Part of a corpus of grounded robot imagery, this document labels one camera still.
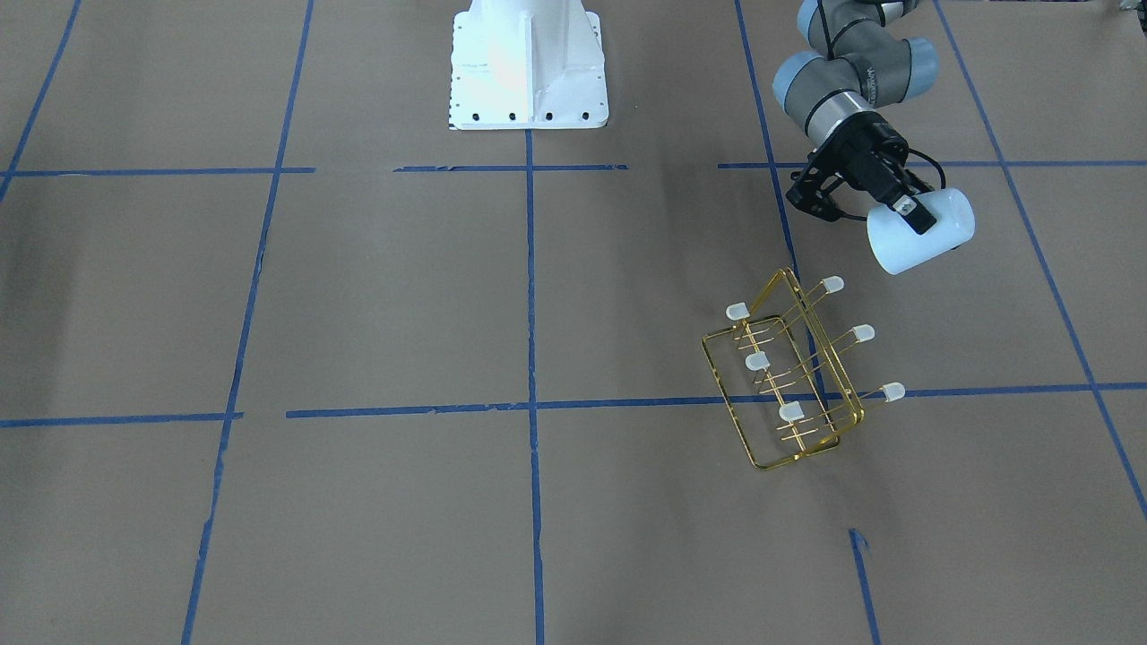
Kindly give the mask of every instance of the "blue tape line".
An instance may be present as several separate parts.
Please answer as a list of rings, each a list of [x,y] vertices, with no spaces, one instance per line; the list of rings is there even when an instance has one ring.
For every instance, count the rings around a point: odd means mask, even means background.
[[[582,164],[582,165],[404,165],[393,172],[600,172],[629,170],[630,166],[618,164]]]
[[[232,418],[235,404],[239,399],[239,384],[243,379],[243,360],[247,355],[247,343],[251,335],[251,319],[255,317],[255,302],[259,294],[259,278],[263,273],[263,256],[267,250],[267,234],[271,231],[271,219],[275,210],[275,199],[279,193],[280,172],[283,168],[283,157],[287,154],[287,139],[290,135],[291,116],[295,111],[295,96],[298,94],[298,83],[303,73],[303,60],[306,55],[306,40],[311,32],[311,16],[314,13],[314,0],[307,0],[306,15],[303,18],[303,33],[299,37],[298,54],[295,57],[295,75],[291,78],[290,92],[287,94],[287,109],[283,114],[282,132],[279,135],[279,153],[275,155],[275,172],[271,176],[271,189],[267,194],[267,208],[263,213],[263,230],[259,233],[259,247],[255,255],[255,269],[251,272],[251,287],[247,295],[247,311],[243,314],[243,331],[239,335],[239,350],[235,353],[235,374],[231,382],[231,393],[227,395],[228,418],[224,420],[223,432],[219,436],[219,451],[216,454],[214,479],[211,485],[211,511],[208,520],[203,523],[203,535],[200,538],[200,553],[195,562],[195,576],[192,580],[192,593],[187,601],[187,616],[184,621],[184,635],[181,645],[190,645],[192,630],[195,627],[195,614],[198,609],[200,591],[203,588],[203,572],[206,567],[208,551],[211,546],[211,530],[214,527],[216,510],[219,505],[219,489],[223,484],[224,453],[227,452],[227,444],[231,441]]]
[[[1000,162],[998,161],[942,161],[941,165],[954,166],[954,168],[999,168]],[[907,163],[911,168],[931,168],[931,164],[924,161],[912,161]]]
[[[404,165],[393,172],[524,172],[524,165]]]
[[[947,397],[947,396],[992,396],[992,395],[1009,395],[1009,394],[1052,394],[1052,393],[1072,393],[1072,391],[1091,391],[1091,386],[1087,383],[1063,383],[1063,384],[1050,384],[1050,386],[1002,386],[996,388],[941,388],[941,389],[920,389],[920,390],[908,390],[905,393],[905,397],[916,397],[916,398],[931,398],[931,397]]]
[[[804,168],[803,163],[759,163],[759,162],[731,162],[717,164],[718,170],[767,170],[770,168]]]
[[[512,412],[529,409],[529,403],[473,403],[462,405],[403,405],[397,407],[344,407],[331,410],[290,410],[288,419],[329,419],[335,417],[403,417],[409,414],[458,414],[462,412]]]
[[[1130,383],[1097,383],[1101,390],[1147,390],[1147,382],[1138,381]]]
[[[533,166],[535,172],[609,172],[609,171],[625,171],[630,166],[624,163],[616,164],[587,164],[587,165],[536,165]]]
[[[752,48],[749,46],[749,32],[744,26],[744,11],[741,0],[733,0],[736,7],[736,22],[741,28],[741,47],[744,48],[744,62],[749,67],[749,80],[752,83],[752,99],[757,103],[757,121],[760,122],[760,135],[765,142],[765,157],[768,160],[768,172],[773,179],[773,193],[777,196],[777,211],[781,217],[781,230],[785,232],[785,246],[793,259],[793,273],[801,278],[801,269],[796,262],[796,250],[793,248],[793,234],[788,225],[788,211],[785,208],[785,196],[781,194],[781,178],[777,173],[777,157],[773,156],[773,143],[768,137],[768,123],[765,121],[765,104],[760,100],[760,85],[757,83],[757,65],[752,62]]]
[[[526,241],[526,319],[529,326],[529,382],[530,382],[530,483],[533,513],[533,631],[537,645],[546,643],[546,600],[541,565],[541,477],[538,464],[538,344],[537,344],[537,281],[533,246],[533,131],[525,131],[525,241]]]
[[[1083,351],[1083,344],[1079,342],[1079,336],[1076,334],[1075,325],[1071,322],[1071,317],[1068,316],[1067,305],[1063,303],[1063,298],[1060,296],[1060,289],[1055,283],[1055,278],[1052,275],[1052,270],[1047,264],[1047,259],[1044,257],[1044,250],[1039,244],[1039,239],[1036,236],[1036,230],[1031,225],[1031,219],[1028,217],[1028,209],[1023,205],[1023,200],[1020,197],[1020,191],[1016,188],[1015,180],[1012,178],[1012,171],[1008,169],[1008,164],[1004,158],[1004,150],[1000,148],[999,140],[996,138],[996,131],[992,129],[991,122],[988,119],[988,111],[984,110],[984,103],[980,98],[980,92],[976,91],[976,85],[972,81],[972,75],[968,72],[968,65],[960,54],[960,47],[955,44],[955,36],[952,33],[952,26],[947,22],[947,16],[944,15],[944,8],[941,7],[939,0],[933,0],[933,5],[936,6],[936,13],[939,15],[941,24],[944,25],[944,32],[947,34],[949,42],[952,45],[952,50],[955,54],[955,61],[960,65],[960,71],[963,73],[963,79],[968,84],[968,90],[972,92],[972,98],[976,102],[976,109],[980,110],[980,118],[984,122],[984,129],[988,131],[988,139],[992,143],[992,148],[996,150],[996,156],[999,158],[1000,165],[1004,170],[1004,177],[1007,179],[1008,188],[1012,191],[1012,199],[1015,200],[1015,205],[1020,210],[1020,217],[1023,219],[1023,227],[1028,231],[1028,239],[1031,241],[1031,247],[1036,251],[1036,258],[1039,261],[1039,266],[1044,271],[1044,278],[1047,280],[1047,286],[1052,290],[1052,296],[1055,298],[1055,306],[1060,310],[1060,318],[1063,319],[1063,325],[1068,329],[1068,335],[1071,337],[1071,344],[1075,347],[1076,356],[1079,358],[1079,365],[1083,367],[1084,375],[1087,379],[1087,384],[1091,388],[1092,396],[1095,398],[1095,405],[1099,406],[1099,412],[1103,417],[1103,423],[1107,426],[1107,433],[1111,437],[1111,443],[1115,445],[1115,451],[1119,457],[1119,463],[1123,464],[1123,471],[1128,475],[1128,481],[1131,483],[1131,489],[1134,492],[1136,500],[1139,503],[1139,510],[1147,520],[1147,498],[1144,497],[1142,487],[1139,485],[1139,477],[1136,476],[1134,468],[1131,466],[1131,460],[1128,458],[1128,452],[1123,448],[1123,440],[1119,438],[1119,433],[1115,428],[1115,422],[1111,421],[1111,415],[1107,410],[1107,403],[1103,402],[1103,395],[1100,393],[1100,388],[1095,382],[1095,376],[1091,371],[1091,364],[1087,362],[1087,356]]]
[[[1147,382],[1111,382],[1098,383],[1102,390],[1147,390]],[[1091,391],[1089,383],[1053,383],[1045,386],[999,386],[988,388],[935,388],[907,390],[905,397],[908,398],[945,398],[959,396],[1007,396],[1007,395],[1032,395],[1032,394],[1056,394],[1056,393],[1085,393]],[[869,393],[858,393],[864,396]],[[829,401],[838,401],[840,393],[826,391],[825,397]],[[797,393],[788,395],[793,401],[813,401],[811,393]],[[775,398],[767,395],[744,395],[731,396],[733,403],[773,403]],[[571,401],[537,401],[532,405],[537,410],[586,410],[595,407],[661,407],[672,405],[718,405],[724,399],[719,396],[678,396],[662,398],[591,398]],[[451,414],[466,412],[515,412],[529,410],[530,402],[517,403],[467,403],[461,405],[401,405],[392,407],[343,407],[343,409],[314,409],[314,410],[291,410],[287,412],[288,419],[314,419],[314,418],[337,418],[337,417],[393,417],[406,414]]]
[[[0,428],[58,428],[65,426],[127,426],[134,423],[177,423],[242,419],[242,412],[200,414],[130,414],[126,417],[57,417],[52,419],[0,419]]]
[[[16,169],[19,166],[19,157],[24,155],[24,148],[28,147],[28,139],[32,135],[32,127],[36,126],[36,117],[40,115],[44,99],[48,95],[48,87],[52,85],[52,79],[56,76],[56,69],[60,67],[60,60],[64,55],[64,48],[68,47],[68,39],[71,38],[71,30],[76,25],[76,16],[79,15],[79,5],[81,1],[76,0],[72,3],[72,10],[68,16],[64,33],[60,38],[60,45],[56,47],[56,54],[52,57],[52,64],[48,65],[48,73],[44,77],[44,85],[40,86],[40,93],[36,96],[36,102],[32,103],[32,112],[28,115],[24,132],[19,135],[19,143],[16,145],[16,153],[11,156],[11,163],[8,164],[8,176],[3,178],[3,184],[0,184],[0,202],[8,194],[8,186],[11,185],[11,173],[16,172]]]
[[[868,541],[860,535],[857,529],[849,529],[849,539],[852,541],[852,560],[857,565],[857,577],[860,580],[860,596],[864,597],[864,612],[868,616],[868,632],[872,635],[872,645],[880,645],[880,627],[876,624],[876,609],[872,605],[872,590],[868,589],[868,573],[864,566],[864,553],[860,547],[868,551]]]
[[[1095,160],[1095,161],[1006,161],[1013,168],[1139,168],[1147,165],[1147,160]]]
[[[314,166],[280,169],[283,174],[311,174]],[[125,168],[112,170],[17,170],[13,177],[155,177],[181,174],[273,174],[274,168]]]

